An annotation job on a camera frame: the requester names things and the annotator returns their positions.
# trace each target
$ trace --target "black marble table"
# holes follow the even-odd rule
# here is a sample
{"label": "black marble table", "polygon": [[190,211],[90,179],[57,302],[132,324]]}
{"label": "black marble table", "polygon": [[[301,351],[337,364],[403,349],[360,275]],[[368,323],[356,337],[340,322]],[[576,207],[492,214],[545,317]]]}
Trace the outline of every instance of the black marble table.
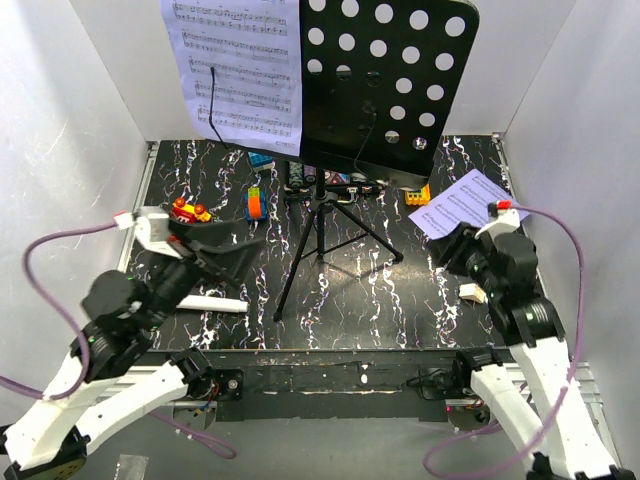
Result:
{"label": "black marble table", "polygon": [[[430,179],[432,196],[477,168],[507,189],[507,177],[488,136],[443,137]],[[240,292],[201,286],[199,294],[249,302],[246,314],[179,311],[156,332],[154,348],[182,349],[426,349],[501,344],[486,306],[458,298],[461,280],[435,268],[429,242],[409,220],[415,207],[404,192],[388,189],[348,206],[373,225],[404,261],[367,237],[325,256],[304,260],[298,270],[283,321],[272,320],[276,300],[295,255],[308,205],[284,202],[284,165],[271,172],[251,171],[247,154],[206,141],[160,144],[145,205],[170,208],[177,197],[204,204],[221,220],[242,220],[234,242],[264,238],[267,247]],[[242,197],[251,186],[265,191],[268,220],[244,220]],[[358,232],[342,215],[327,215],[327,247]],[[315,236],[307,246],[312,249]],[[129,271],[147,275],[148,254],[134,246]]]}

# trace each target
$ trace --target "tripod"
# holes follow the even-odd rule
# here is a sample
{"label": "tripod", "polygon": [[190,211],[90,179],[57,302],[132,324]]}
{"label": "tripod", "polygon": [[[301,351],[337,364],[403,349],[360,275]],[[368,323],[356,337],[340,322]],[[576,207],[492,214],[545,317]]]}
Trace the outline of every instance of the tripod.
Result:
{"label": "tripod", "polygon": [[[384,240],[380,235],[373,231],[371,227],[365,225],[365,223],[356,217],[353,213],[347,210],[344,205],[338,203],[338,195],[335,193],[327,192],[324,184],[324,169],[317,168],[316,169],[316,185],[314,187],[313,198],[311,200],[311,212],[309,213],[309,218],[307,218],[307,222],[304,224],[304,230],[302,231],[302,239],[300,240],[300,245],[298,246],[298,251],[296,252],[296,256],[293,259],[293,263],[291,264],[291,271],[289,272],[289,277],[287,278],[287,283],[284,286],[284,290],[282,291],[282,296],[280,297],[280,301],[278,302],[278,309],[276,313],[273,315],[273,320],[275,322],[279,322],[282,319],[282,311],[284,310],[284,305],[287,302],[287,297],[289,296],[289,291],[291,290],[291,286],[293,285],[293,279],[296,277],[296,271],[298,270],[298,265],[305,258],[309,257],[316,253],[320,261],[322,261],[323,256],[326,253],[333,252],[338,248],[344,247],[345,245],[349,245],[350,243],[356,242],[361,238],[366,237],[367,235],[371,235],[380,245],[389,250],[391,253],[395,255],[394,262],[399,263],[404,258],[404,255],[393,248],[389,242]],[[325,248],[324,244],[324,216],[327,212],[331,211],[332,208],[336,208],[339,212],[341,212],[345,217],[351,220],[353,223],[358,225],[364,233],[357,235],[354,238],[347,240],[346,242],[342,242],[339,245],[331,248]],[[311,229],[313,228],[313,221],[318,219],[317,230],[317,242],[316,248],[303,254],[304,248],[307,244],[307,240],[309,240],[309,234],[311,233]]]}

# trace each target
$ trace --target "tripod leg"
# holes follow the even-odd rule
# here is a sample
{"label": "tripod leg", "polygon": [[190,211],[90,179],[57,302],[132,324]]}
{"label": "tripod leg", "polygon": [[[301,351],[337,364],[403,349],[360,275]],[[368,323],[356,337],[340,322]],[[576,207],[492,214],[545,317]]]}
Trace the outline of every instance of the tripod leg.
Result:
{"label": "tripod leg", "polygon": [[317,212],[315,210],[309,212],[307,223],[304,224],[304,230],[302,232],[302,238],[300,239],[300,245],[298,245],[296,256],[291,263],[291,271],[289,272],[289,277],[287,277],[287,283],[285,284],[282,295],[280,296],[278,309],[276,310],[276,313],[273,314],[274,322],[279,322],[282,319],[282,310],[284,310],[284,304],[287,303],[287,297],[289,296],[291,285],[293,285],[293,280],[296,278],[296,270],[298,270],[298,265],[300,265],[300,260],[302,260],[302,253],[304,251],[304,247],[307,244],[307,240],[309,239],[309,234],[311,233],[311,229],[313,228],[313,220],[316,218],[316,215]]}
{"label": "tripod leg", "polygon": [[389,250],[391,253],[395,255],[395,261],[400,263],[404,259],[404,255],[402,252],[399,252],[395,248],[389,244],[385,239],[383,239],[380,235],[378,235],[371,227],[367,226],[362,220],[356,217],[353,213],[347,210],[344,205],[340,205],[338,202],[331,202],[331,204],[340,210],[349,220],[358,225],[361,229],[371,235],[380,245]]}
{"label": "tripod leg", "polygon": [[322,260],[324,255],[324,205],[318,206],[318,221],[316,222],[318,229],[318,237],[316,245],[318,245],[318,260]]}

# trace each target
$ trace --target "paper sheet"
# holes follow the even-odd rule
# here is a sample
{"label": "paper sheet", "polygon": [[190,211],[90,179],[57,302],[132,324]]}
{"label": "paper sheet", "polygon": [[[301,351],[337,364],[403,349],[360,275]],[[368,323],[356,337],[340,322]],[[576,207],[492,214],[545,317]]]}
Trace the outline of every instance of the paper sheet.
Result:
{"label": "paper sheet", "polygon": [[302,133],[299,0],[160,0],[196,131],[298,155]]}
{"label": "paper sheet", "polygon": [[[487,207],[498,200],[512,198],[481,172],[472,170],[409,218],[430,239],[436,240],[450,234],[460,222],[485,226],[489,223]],[[520,220],[528,215],[518,213]]]}

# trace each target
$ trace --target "white wall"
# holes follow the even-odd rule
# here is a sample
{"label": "white wall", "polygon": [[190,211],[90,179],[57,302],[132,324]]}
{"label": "white wall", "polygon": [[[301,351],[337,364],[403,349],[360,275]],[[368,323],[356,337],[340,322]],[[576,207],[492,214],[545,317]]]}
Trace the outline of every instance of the white wall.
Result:
{"label": "white wall", "polygon": [[[68,0],[5,0],[0,44],[0,372],[41,389],[73,334],[28,287],[22,251],[131,208],[146,144]],[[59,241],[36,251],[34,268],[84,324],[79,302],[122,242],[119,233]],[[0,389],[0,425],[30,404]]]}
{"label": "white wall", "polygon": [[[640,4],[578,0],[506,136],[523,204],[559,214],[587,258],[586,358],[623,462],[640,472]],[[575,332],[572,246],[544,219],[530,228],[552,300]]]}
{"label": "white wall", "polygon": [[[574,2],[474,1],[480,30],[446,132],[506,130]],[[158,0],[71,3],[145,139],[195,138]]]}

